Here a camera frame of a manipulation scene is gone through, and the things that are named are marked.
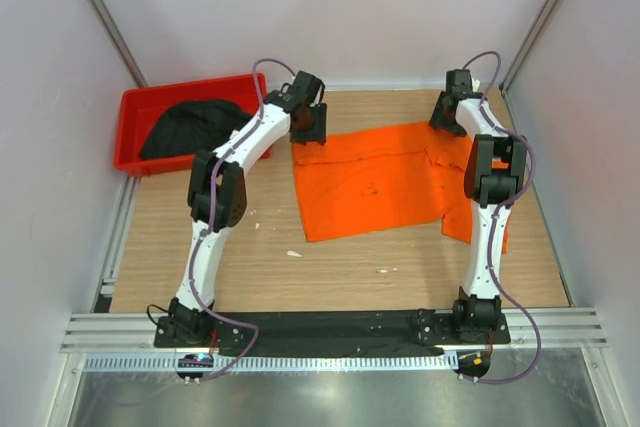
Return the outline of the orange t shirt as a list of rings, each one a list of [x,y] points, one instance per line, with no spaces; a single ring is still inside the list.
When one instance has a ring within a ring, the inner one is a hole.
[[[292,147],[294,183],[307,241],[440,222],[468,243],[471,201],[464,174],[469,137],[427,122],[331,135]]]

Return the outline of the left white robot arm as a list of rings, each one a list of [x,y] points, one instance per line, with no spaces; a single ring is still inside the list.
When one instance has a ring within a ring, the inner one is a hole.
[[[220,315],[213,311],[215,280],[232,229],[247,209],[246,175],[279,139],[326,142],[325,84],[300,71],[293,81],[261,100],[258,112],[213,151],[198,153],[191,169],[187,204],[192,240],[185,273],[166,312],[156,323],[156,347],[208,343]]]

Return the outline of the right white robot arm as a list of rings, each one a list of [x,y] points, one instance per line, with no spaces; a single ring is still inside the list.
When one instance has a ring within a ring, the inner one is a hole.
[[[487,342],[503,329],[500,263],[514,198],[524,186],[528,150],[491,112],[467,68],[446,72],[429,124],[471,139],[463,180],[471,202],[471,253],[449,324],[463,343]]]

